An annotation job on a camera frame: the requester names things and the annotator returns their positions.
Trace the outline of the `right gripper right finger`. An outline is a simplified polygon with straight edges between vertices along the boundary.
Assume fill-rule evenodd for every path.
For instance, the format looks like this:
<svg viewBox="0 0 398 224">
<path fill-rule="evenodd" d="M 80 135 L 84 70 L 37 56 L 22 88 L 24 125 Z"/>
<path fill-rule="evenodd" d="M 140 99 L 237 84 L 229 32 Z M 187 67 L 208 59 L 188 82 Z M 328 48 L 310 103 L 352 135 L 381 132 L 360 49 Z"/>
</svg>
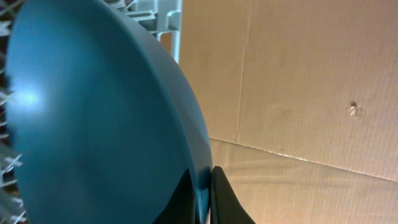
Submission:
<svg viewBox="0 0 398 224">
<path fill-rule="evenodd" d="M 210 202 L 211 224 L 255 224 L 243 209 L 220 166 L 215 166 L 211 173 Z"/>
</svg>

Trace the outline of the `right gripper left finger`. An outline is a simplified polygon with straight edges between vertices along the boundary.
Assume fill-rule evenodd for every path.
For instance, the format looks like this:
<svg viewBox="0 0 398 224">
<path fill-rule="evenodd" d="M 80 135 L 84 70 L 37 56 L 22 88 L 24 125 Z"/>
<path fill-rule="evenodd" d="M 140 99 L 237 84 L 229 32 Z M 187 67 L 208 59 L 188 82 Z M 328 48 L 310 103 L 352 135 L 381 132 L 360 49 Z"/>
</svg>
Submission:
<svg viewBox="0 0 398 224">
<path fill-rule="evenodd" d="M 176 186 L 168 204 L 153 224 L 195 224 L 196 198 L 187 169 Z"/>
</svg>

